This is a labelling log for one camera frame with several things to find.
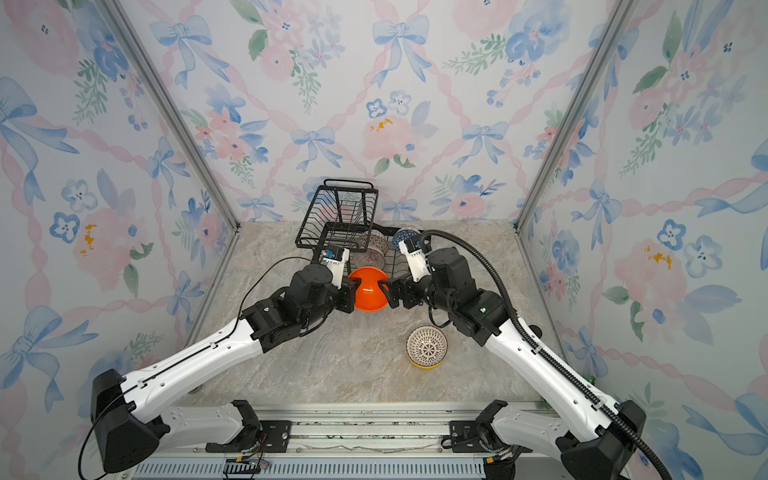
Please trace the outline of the blue triangle pattern bowl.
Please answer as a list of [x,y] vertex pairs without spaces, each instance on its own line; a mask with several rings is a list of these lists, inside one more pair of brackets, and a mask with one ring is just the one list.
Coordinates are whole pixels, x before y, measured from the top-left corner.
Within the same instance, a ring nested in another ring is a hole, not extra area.
[[421,235],[421,232],[415,228],[411,228],[411,227],[400,228],[392,237],[393,248],[396,251],[399,251],[401,242],[412,237],[418,237],[420,235]]

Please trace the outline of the white lattice yellow bowl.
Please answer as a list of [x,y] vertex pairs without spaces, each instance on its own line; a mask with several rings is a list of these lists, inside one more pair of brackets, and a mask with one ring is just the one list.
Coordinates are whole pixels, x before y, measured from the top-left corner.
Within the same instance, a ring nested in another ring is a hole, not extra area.
[[437,327],[415,328],[406,341],[408,359],[422,369],[433,369],[441,365],[448,350],[445,334]]

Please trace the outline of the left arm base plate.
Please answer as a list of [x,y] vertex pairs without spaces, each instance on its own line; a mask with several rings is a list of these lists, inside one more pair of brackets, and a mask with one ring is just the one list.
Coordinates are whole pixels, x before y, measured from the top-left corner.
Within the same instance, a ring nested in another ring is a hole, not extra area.
[[291,438],[293,423],[289,420],[249,420],[242,430],[226,444],[207,443],[207,453],[285,453]]

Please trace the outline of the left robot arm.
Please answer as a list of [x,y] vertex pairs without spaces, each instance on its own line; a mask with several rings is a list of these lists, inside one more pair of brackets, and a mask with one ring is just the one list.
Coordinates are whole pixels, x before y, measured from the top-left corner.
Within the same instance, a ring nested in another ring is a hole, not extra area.
[[202,444],[213,453],[259,447],[267,435],[247,401],[187,413],[174,403],[226,370],[313,333],[332,312],[353,312],[359,286],[341,267],[310,263],[288,286],[186,349],[126,374],[97,375],[86,437],[95,441],[103,471],[127,470],[164,447]]

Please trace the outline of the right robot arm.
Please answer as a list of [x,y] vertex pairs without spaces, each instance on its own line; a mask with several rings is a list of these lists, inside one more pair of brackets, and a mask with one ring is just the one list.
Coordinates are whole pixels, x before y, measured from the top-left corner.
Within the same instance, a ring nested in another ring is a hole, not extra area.
[[618,402],[556,355],[518,313],[502,277],[477,248],[429,229],[399,241],[398,249],[409,271],[382,282],[390,306],[447,313],[450,325],[510,365],[556,413],[528,414],[500,400],[487,405],[477,431],[497,458],[522,447],[559,460],[574,479],[619,479],[641,453],[661,478],[671,478],[641,437],[644,411],[631,400]]

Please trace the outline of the plain orange bowl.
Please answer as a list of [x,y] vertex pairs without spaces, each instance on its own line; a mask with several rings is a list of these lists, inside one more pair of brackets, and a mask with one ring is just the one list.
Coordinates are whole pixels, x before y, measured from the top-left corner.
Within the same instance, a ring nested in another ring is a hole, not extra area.
[[355,293],[355,308],[363,312],[377,312],[388,306],[386,295],[381,290],[380,281],[389,279],[387,274],[373,266],[363,266],[355,269],[349,279],[358,281]]

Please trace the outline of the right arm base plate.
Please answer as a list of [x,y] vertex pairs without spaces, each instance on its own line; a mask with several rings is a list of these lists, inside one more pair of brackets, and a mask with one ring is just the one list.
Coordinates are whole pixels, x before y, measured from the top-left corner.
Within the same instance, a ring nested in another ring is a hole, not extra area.
[[448,422],[448,434],[440,442],[443,450],[454,453],[483,453],[490,456],[505,453],[531,453],[532,450],[519,445],[503,444],[500,440],[492,439],[488,429],[478,426],[474,420],[452,420]]

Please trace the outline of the brown checker pattern bowl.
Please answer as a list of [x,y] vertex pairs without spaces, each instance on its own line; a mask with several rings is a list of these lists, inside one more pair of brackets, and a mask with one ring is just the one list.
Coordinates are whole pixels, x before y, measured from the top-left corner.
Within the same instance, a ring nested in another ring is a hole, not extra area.
[[378,230],[373,230],[370,234],[368,249],[378,252],[385,257],[390,250],[390,242],[387,237]]

